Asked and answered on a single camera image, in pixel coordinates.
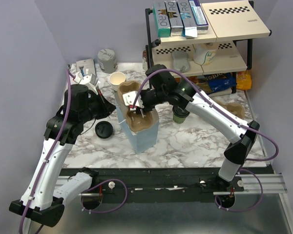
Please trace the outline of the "blue white paper bag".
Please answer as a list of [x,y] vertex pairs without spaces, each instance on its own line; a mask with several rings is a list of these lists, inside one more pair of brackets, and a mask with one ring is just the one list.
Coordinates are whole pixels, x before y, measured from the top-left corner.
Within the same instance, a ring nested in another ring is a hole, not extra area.
[[122,131],[128,138],[131,146],[137,154],[140,154],[149,148],[153,147],[157,142],[158,128],[159,128],[159,116],[156,110],[150,112],[152,117],[152,124],[149,128],[133,132],[129,127],[128,121],[125,119],[124,114],[127,107],[121,104],[120,98],[115,94],[116,110],[118,123]]

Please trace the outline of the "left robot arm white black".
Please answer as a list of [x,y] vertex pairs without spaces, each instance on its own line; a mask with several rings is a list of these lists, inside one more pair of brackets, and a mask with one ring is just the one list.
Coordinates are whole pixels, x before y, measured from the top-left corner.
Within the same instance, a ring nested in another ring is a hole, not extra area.
[[56,189],[64,161],[84,124],[110,116],[115,105],[105,99],[99,88],[73,84],[64,93],[64,103],[47,122],[43,149],[33,178],[22,197],[12,201],[9,211],[37,223],[54,227],[63,215],[66,204],[79,193],[98,189],[96,172],[82,169],[76,178]]

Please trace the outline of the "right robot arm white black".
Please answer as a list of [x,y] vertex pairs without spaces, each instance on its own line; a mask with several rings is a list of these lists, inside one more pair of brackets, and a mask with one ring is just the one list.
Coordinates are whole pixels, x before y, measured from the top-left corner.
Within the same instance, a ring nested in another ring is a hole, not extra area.
[[162,64],[153,65],[146,71],[143,83],[147,82],[153,88],[140,87],[137,94],[143,111],[151,111],[156,105],[168,102],[201,117],[227,138],[230,143],[224,151],[225,159],[215,178],[215,186],[221,191],[230,188],[256,141],[259,123],[247,122],[230,113],[181,72]]

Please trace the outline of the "green paper coffee cup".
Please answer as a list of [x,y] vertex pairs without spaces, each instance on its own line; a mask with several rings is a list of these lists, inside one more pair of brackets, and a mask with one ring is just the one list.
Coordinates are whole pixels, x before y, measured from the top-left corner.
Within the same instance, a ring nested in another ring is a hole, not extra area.
[[178,106],[173,106],[173,121],[177,124],[181,124],[185,121],[185,119],[189,116],[189,111],[183,110]]

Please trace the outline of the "black plastic cup lid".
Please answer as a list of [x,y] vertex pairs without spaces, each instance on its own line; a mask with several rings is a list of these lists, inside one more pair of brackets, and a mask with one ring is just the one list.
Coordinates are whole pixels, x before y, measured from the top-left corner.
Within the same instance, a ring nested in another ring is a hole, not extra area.
[[180,118],[186,118],[189,116],[189,111],[184,110],[179,106],[173,106],[172,111],[175,116]]

